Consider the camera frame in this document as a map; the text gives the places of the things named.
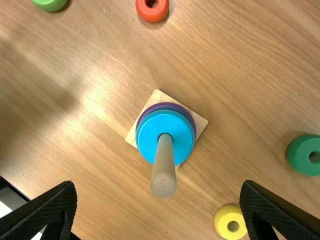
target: ring hole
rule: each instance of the ring hole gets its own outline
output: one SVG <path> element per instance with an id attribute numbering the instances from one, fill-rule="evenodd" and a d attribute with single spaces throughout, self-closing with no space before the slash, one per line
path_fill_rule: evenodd
<path id="1" fill-rule="evenodd" d="M 312 164 L 316 164 L 320 162 L 320 154 L 316 151 L 313 151 L 312 153 L 310 153 L 309 155 L 309 161 Z"/>
<path id="2" fill-rule="evenodd" d="M 158 4 L 158 0 L 146 0 L 145 1 L 146 5 L 149 7 L 149 8 L 155 8 Z"/>
<path id="3" fill-rule="evenodd" d="M 239 226 L 239 223 L 237 221 L 231 221 L 231 222 L 228 223 L 228 226 L 227 226 L 228 230 L 230 232 L 232 232 L 232 233 L 238 231 L 239 227 L 240 226 Z"/>

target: wooden peg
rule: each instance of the wooden peg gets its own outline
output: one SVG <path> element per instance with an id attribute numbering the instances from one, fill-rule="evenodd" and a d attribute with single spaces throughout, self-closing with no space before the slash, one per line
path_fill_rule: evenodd
<path id="1" fill-rule="evenodd" d="M 167 198 L 177 190 L 174 148 L 169 134 L 159 137 L 150 186 L 159 198 Z"/>

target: green ring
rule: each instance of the green ring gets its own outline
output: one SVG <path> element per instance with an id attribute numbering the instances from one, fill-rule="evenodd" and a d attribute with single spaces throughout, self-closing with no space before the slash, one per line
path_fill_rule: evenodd
<path id="1" fill-rule="evenodd" d="M 68 0 L 32 0 L 32 2 L 40 9 L 47 12 L 56 12 L 61 10 Z"/>
<path id="2" fill-rule="evenodd" d="M 320 136 L 306 134 L 297 137 L 290 143 L 286 158 L 296 171 L 307 176 L 320 176 L 320 160 L 317 162 L 309 160 L 313 152 L 320 154 Z"/>

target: dark green ring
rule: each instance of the dark green ring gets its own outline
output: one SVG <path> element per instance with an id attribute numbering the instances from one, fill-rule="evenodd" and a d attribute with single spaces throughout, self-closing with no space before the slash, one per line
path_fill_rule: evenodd
<path id="1" fill-rule="evenodd" d="M 306 134 L 294 139 L 288 146 L 286 158 L 296 171 L 311 177 L 320 176 L 320 160 L 311 162 L 311 153 L 320 155 L 320 136 Z"/>

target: plastic ring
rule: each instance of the plastic ring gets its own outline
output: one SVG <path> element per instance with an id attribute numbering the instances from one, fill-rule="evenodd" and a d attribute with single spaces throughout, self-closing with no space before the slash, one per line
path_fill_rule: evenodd
<path id="1" fill-rule="evenodd" d="M 193 119 L 193 117 L 191 116 L 191 114 L 183 106 L 180 106 L 180 105 L 178 105 L 176 103 L 173 103 L 173 102 L 160 102 L 160 103 L 156 103 L 156 104 L 148 107 L 145 111 L 143 111 L 143 113 L 138 118 L 135 130 L 137 131 L 141 120 L 144 119 L 145 116 L 147 116 L 148 114 L 150 114 L 150 113 L 152 113 L 152 112 L 154 112 L 156 110 L 162 110 L 162 109 L 173 110 L 173 111 L 176 111 L 176 112 L 182 114 L 191 123 L 192 128 L 194 130 L 194 136 L 197 137 L 196 122 Z"/>
<path id="2" fill-rule="evenodd" d="M 186 161 L 195 145 L 190 122 L 173 110 L 157 110 L 142 120 L 136 131 L 135 141 L 141 155 L 151 164 L 154 164 L 161 134 L 172 137 L 174 164 L 177 166 Z"/>
<path id="3" fill-rule="evenodd" d="M 56 12 L 61 10 L 68 0 L 32 0 L 32 2 L 40 9 L 47 12 Z"/>
<path id="4" fill-rule="evenodd" d="M 169 12 L 169 0 L 157 0 L 155 7 L 149 7 L 149 0 L 136 0 L 135 7 L 139 16 L 150 23 L 163 20 Z"/>
<path id="5" fill-rule="evenodd" d="M 227 240 L 238 240 L 247 233 L 246 223 L 239 206 L 224 205 L 216 211 L 213 217 L 217 233 Z"/>
<path id="6" fill-rule="evenodd" d="M 286 153 L 290 165 L 307 176 L 320 176 L 320 136 L 306 134 L 293 140 Z"/>

